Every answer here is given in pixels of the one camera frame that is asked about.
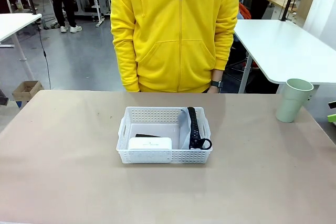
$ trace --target white sneaker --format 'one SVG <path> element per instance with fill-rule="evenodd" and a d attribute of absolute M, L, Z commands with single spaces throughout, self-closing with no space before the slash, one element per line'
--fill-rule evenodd
<path fill-rule="evenodd" d="M 78 31 L 82 31 L 82 27 L 81 26 L 75 26 L 75 27 L 72 27 L 72 26 L 70 26 L 70 32 L 71 33 L 76 33 L 76 32 L 78 32 Z"/>
<path fill-rule="evenodd" d="M 65 26 L 61 26 L 60 30 L 61 30 L 61 33 L 66 33 L 68 28 Z"/>

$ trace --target basket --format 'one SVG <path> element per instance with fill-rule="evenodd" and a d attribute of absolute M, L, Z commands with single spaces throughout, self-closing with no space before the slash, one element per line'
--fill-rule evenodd
<path fill-rule="evenodd" d="M 179 107 L 127 107 L 118 131 L 117 151 L 124 164 L 131 163 L 206 163 L 209 150 L 178 150 L 180 127 Z M 201 138 L 210 139 L 210 128 L 203 108 L 195 108 Z M 136 134 L 172 139 L 173 150 L 128 150 L 128 141 Z"/>

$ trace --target green cup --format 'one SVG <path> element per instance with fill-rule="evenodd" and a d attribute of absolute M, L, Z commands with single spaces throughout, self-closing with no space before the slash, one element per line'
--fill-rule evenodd
<path fill-rule="evenodd" d="M 314 86 L 308 81 L 289 79 L 286 82 L 282 101 L 276 113 L 277 119 L 284 123 L 293 122 L 313 89 Z"/>

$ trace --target hand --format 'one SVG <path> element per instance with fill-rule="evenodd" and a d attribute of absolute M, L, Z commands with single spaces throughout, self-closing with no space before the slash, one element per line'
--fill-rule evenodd
<path fill-rule="evenodd" d="M 219 88 L 215 87 L 215 86 L 210 86 L 207 93 L 208 94 L 218 94 L 219 93 Z"/>

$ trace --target yellow jacket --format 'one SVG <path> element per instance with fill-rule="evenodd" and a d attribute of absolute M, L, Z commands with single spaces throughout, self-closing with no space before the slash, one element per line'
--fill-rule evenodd
<path fill-rule="evenodd" d="M 224 70 L 239 0 L 112 0 L 111 27 L 127 91 L 203 92 Z"/>

